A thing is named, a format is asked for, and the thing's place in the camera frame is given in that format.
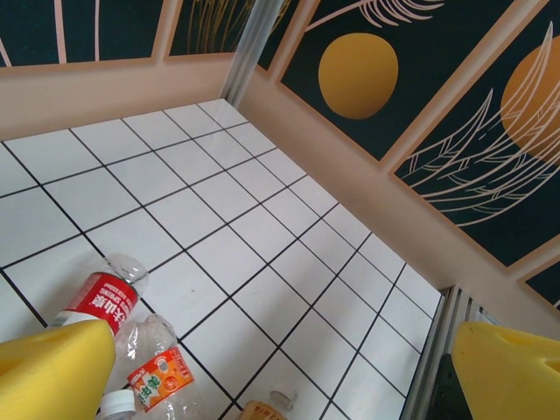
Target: tiled floor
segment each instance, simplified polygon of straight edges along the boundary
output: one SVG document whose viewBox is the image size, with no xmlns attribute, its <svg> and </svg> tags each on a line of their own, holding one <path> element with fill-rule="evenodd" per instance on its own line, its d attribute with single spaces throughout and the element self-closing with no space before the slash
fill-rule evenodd
<svg viewBox="0 0 560 420">
<path fill-rule="evenodd" d="M 293 420 L 397 419 L 439 300 L 224 101 L 3 143 L 0 218 L 0 340 L 128 253 L 211 420 L 282 380 Z"/>
</svg>

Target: white feather drawing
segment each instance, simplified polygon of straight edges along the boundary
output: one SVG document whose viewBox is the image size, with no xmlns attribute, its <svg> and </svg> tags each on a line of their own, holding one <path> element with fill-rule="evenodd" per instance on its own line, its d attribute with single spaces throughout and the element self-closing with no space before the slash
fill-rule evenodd
<svg viewBox="0 0 560 420">
<path fill-rule="evenodd" d="M 349 11 L 360 9 L 362 16 L 373 26 L 398 26 L 415 20 L 431 18 L 431 12 L 444 5 L 445 0 L 359 0 L 316 20 L 305 29 L 306 32 Z"/>
<path fill-rule="evenodd" d="M 415 151 L 403 166 L 407 172 L 401 178 L 414 179 L 410 187 L 440 212 L 462 212 L 461 219 L 468 221 L 458 224 L 460 227 L 505 213 L 560 171 L 560 128 L 550 127 L 560 111 L 560 75 L 538 110 L 528 111 L 549 64 L 552 40 L 550 22 L 535 62 L 496 113 L 488 114 L 492 102 L 499 100 L 490 89 L 467 122 L 442 140 Z M 509 128 L 494 139 L 487 136 L 502 121 L 509 121 Z M 553 130 L 544 136 L 550 128 Z M 512 138 L 523 140 L 523 146 Z M 449 182 L 440 182 L 444 186 L 434 190 L 437 181 Z"/>
</svg>

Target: bottle cap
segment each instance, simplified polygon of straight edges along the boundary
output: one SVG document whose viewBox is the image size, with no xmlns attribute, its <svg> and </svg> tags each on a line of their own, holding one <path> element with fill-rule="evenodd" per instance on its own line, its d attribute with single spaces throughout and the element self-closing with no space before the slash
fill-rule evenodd
<svg viewBox="0 0 560 420">
<path fill-rule="evenodd" d="M 135 413 L 136 411 L 134 392 L 130 389 L 109 392 L 101 399 L 101 418 L 106 418 L 118 413 Z"/>
<path fill-rule="evenodd" d="M 298 392 L 294 386 L 289 382 L 278 382 L 275 387 L 270 391 L 271 396 L 281 396 L 288 410 L 294 406 L 294 402 L 298 399 Z"/>
</svg>

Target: empty plastic bottle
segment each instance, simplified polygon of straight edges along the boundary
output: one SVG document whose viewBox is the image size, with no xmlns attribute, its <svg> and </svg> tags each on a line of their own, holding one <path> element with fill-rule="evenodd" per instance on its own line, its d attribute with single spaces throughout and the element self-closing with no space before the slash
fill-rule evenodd
<svg viewBox="0 0 560 420">
<path fill-rule="evenodd" d="M 131 420 L 137 412 L 130 389 L 109 392 L 101 399 L 101 411 L 96 420 Z"/>
<path fill-rule="evenodd" d="M 87 278 L 50 327 L 104 319 L 116 334 L 142 296 L 147 283 L 148 271 L 140 262 L 124 254 L 110 255 Z"/>
<path fill-rule="evenodd" d="M 287 420 L 298 397 L 295 388 L 288 382 L 279 382 L 269 393 L 269 400 L 249 401 L 237 420 Z"/>
<path fill-rule="evenodd" d="M 204 420 L 200 394 L 178 349 L 173 327 L 160 315 L 125 325 L 115 338 L 115 364 L 154 420 Z"/>
</svg>

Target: wooden border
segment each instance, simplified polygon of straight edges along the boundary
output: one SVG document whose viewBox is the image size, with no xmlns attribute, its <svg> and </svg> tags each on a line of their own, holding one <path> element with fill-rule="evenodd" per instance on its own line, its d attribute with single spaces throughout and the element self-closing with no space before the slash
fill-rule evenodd
<svg viewBox="0 0 560 420">
<path fill-rule="evenodd" d="M 494 267 L 499 269 L 500 271 L 506 274 L 512 274 L 519 270 L 522 266 L 534 261 L 535 259 L 539 258 L 539 256 L 547 254 L 553 248 L 560 246 L 560 234 L 556 235 L 554 238 L 546 241 L 543 245 L 538 248 L 533 249 L 528 254 L 521 257 L 519 260 L 514 262 L 511 265 L 505 265 L 500 260 L 498 260 L 495 256 L 493 256 L 490 252 L 488 252 L 482 245 L 476 242 L 471 236 L 466 234 L 460 227 L 458 227 L 455 223 L 451 220 L 447 219 L 441 212 L 439 212 L 434 206 L 432 206 L 428 201 L 423 199 L 418 193 L 416 193 L 412 188 L 410 188 L 403 180 L 397 177 L 394 173 L 390 173 L 389 176 L 397 183 L 404 187 L 407 190 L 407 194 L 414 198 L 418 203 L 421 203 L 422 206 L 427 208 L 430 212 L 433 212 L 437 215 L 437 217 L 448 227 L 453 230 L 456 235 L 465 239 L 473 248 L 479 251 L 479 254 L 484 256 Z"/>
<path fill-rule="evenodd" d="M 314 13 L 314 11 L 319 6 L 320 0 L 312 0 L 312 1 L 314 2 L 314 4 L 312 5 L 311 10 Z M 284 35 L 282 37 L 282 40 L 280 41 L 280 44 L 278 45 L 278 48 L 276 49 L 276 52 L 274 53 L 274 57 L 272 58 L 272 61 L 270 62 L 269 69 L 266 70 L 266 69 L 261 67 L 262 70 L 264 70 L 264 72 L 267 74 L 267 79 L 274 78 L 274 81 L 278 81 L 279 80 L 278 75 L 280 74 L 280 72 L 282 72 L 282 73 L 285 72 L 285 69 L 286 69 L 287 66 L 284 66 L 284 62 L 281 62 L 280 60 L 283 58 L 283 55 L 286 52 L 289 52 L 289 57 L 286 57 L 284 61 L 286 61 L 286 60 L 290 61 L 291 57 L 293 56 L 294 52 L 296 51 L 294 48 L 290 48 L 291 47 L 292 35 L 294 33 L 296 33 L 296 30 L 298 29 L 298 26 L 300 24 L 299 21 L 303 20 L 304 22 L 303 22 L 302 28 L 300 29 L 301 32 L 297 36 L 297 44 L 296 44 L 296 46 L 297 46 L 299 44 L 299 42 L 301 41 L 301 38 L 303 37 L 304 28 L 309 24 L 309 21 L 313 16 L 313 13 L 305 11 L 305 8 L 308 6 L 308 3 L 309 2 L 306 2 L 304 0 L 297 5 L 297 8 L 294 10 L 294 14 L 291 17 L 290 24 L 286 28 L 286 32 L 284 33 Z"/>
<path fill-rule="evenodd" d="M 560 263 L 560 255 L 557 255 L 554 258 L 552 258 L 551 260 L 539 265 L 535 269 L 532 269 L 525 276 L 522 276 L 519 280 L 517 280 L 517 283 L 521 286 L 522 289 L 524 289 L 526 291 L 529 291 L 529 293 L 532 294 L 533 296 L 537 296 L 538 299 L 541 302 L 543 302 L 546 305 L 547 308 L 551 309 L 558 317 L 560 317 L 560 308 L 556 308 L 551 302 L 546 300 L 544 298 L 544 296 L 541 296 L 541 294 L 539 294 L 535 289 L 533 289 L 531 286 L 529 286 L 527 284 L 528 280 L 530 280 L 531 278 L 533 278 L 537 274 L 542 273 L 546 269 L 549 269 L 550 267 L 552 267 L 556 263 Z"/>
<path fill-rule="evenodd" d="M 186 55 L 168 55 L 164 57 L 164 63 L 177 64 L 185 62 L 196 62 L 206 60 L 209 57 L 216 59 L 233 58 L 235 52 L 208 52 L 206 54 L 186 54 Z"/>
<path fill-rule="evenodd" d="M 1 76 L 12 75 L 28 75 L 28 74 L 52 74 L 66 72 L 81 72 L 87 70 L 105 70 L 121 67 L 146 66 L 156 64 L 158 62 L 158 45 L 163 42 L 165 36 L 163 22 L 170 12 L 172 0 L 163 0 L 161 11 L 159 12 L 159 20 L 157 21 L 156 35 L 154 44 L 151 48 L 150 57 L 140 57 L 137 59 L 105 59 L 99 61 L 80 61 L 76 63 L 52 63 L 52 64 L 34 64 L 30 66 L 11 66 L 1 67 Z"/>
<path fill-rule="evenodd" d="M 284 50 L 288 51 L 288 55 L 286 55 L 286 57 L 284 57 L 284 62 L 280 63 L 280 64 L 275 64 L 274 61 L 273 61 L 272 63 L 270 63 L 270 67 L 272 67 L 272 64 L 275 64 L 275 66 L 278 67 L 277 74 L 274 77 L 274 81 L 276 83 L 282 84 L 281 80 L 284 77 L 284 74 L 286 73 L 286 70 L 288 69 L 288 66 L 291 63 L 291 59 L 293 58 L 294 54 L 296 53 L 296 50 L 298 49 L 298 46 L 301 43 L 302 38 L 305 35 L 305 28 L 307 28 L 307 25 L 309 25 L 309 23 L 311 22 L 311 20 L 313 18 L 313 15 L 315 14 L 315 11 L 319 7 L 319 3 L 321 2 L 321 0 L 311 0 L 311 1 L 314 2 L 314 4 L 312 5 L 312 7 L 307 12 L 307 15 L 305 15 L 305 12 L 304 12 L 303 8 L 299 12 L 302 15 L 302 18 L 304 18 L 304 24 L 302 25 L 301 30 L 300 30 L 299 34 L 297 35 L 297 37 L 293 40 L 292 45 L 290 45 L 290 41 L 287 40 L 286 38 L 287 38 L 288 33 L 290 31 L 295 31 L 292 28 L 292 24 L 293 24 L 293 26 L 296 26 L 296 24 L 294 23 L 294 20 L 295 20 L 295 17 L 297 15 L 297 13 L 298 13 L 298 10 L 296 10 L 296 13 L 294 13 L 294 17 L 291 19 L 292 22 L 291 22 L 290 26 L 288 27 L 288 29 L 286 30 L 286 34 L 284 35 L 284 37 L 282 39 L 282 43 L 285 41 L 286 45 L 282 45 L 282 43 L 281 43 L 280 46 L 278 47 L 278 50 L 280 49 L 280 47 L 283 48 L 282 53 L 284 52 Z"/>
<path fill-rule="evenodd" d="M 169 30 L 169 37 L 167 37 L 167 45 L 164 50 L 164 61 L 167 61 L 171 56 L 169 53 L 172 50 L 173 40 L 175 39 L 175 31 L 177 30 L 177 23 L 179 22 L 179 15 L 181 14 L 181 8 L 183 7 L 184 0 L 177 0 L 175 6 L 175 11 L 173 13 L 173 20 L 171 21 L 171 28 Z"/>
<path fill-rule="evenodd" d="M 488 70 L 488 68 L 500 57 L 500 55 L 511 45 L 517 36 L 527 27 L 533 18 L 543 9 L 549 0 L 536 0 L 531 10 L 525 14 L 519 24 L 496 46 L 491 45 L 492 41 L 499 37 L 500 32 L 507 27 L 508 23 L 513 20 L 518 13 L 522 13 L 523 6 L 527 5 L 527 0 L 517 0 L 501 15 L 493 27 L 486 33 L 484 38 L 474 47 L 474 49 L 465 58 L 463 63 L 455 70 L 445 84 L 436 92 L 426 106 L 420 111 L 420 114 L 412 121 L 407 129 L 395 141 L 388 152 L 381 158 L 381 166 L 385 168 L 387 173 L 395 173 L 410 154 L 420 145 L 425 138 L 438 126 L 445 116 L 457 105 L 463 96 L 474 86 L 479 78 Z M 490 47 L 492 53 L 481 64 L 477 61 L 480 55 Z M 477 67 L 476 71 L 471 74 L 468 79 L 463 82 L 460 90 L 449 100 L 445 97 L 453 86 L 459 85 L 462 78 L 471 68 Z M 444 108 L 438 111 L 438 106 L 446 102 Z"/>
</svg>

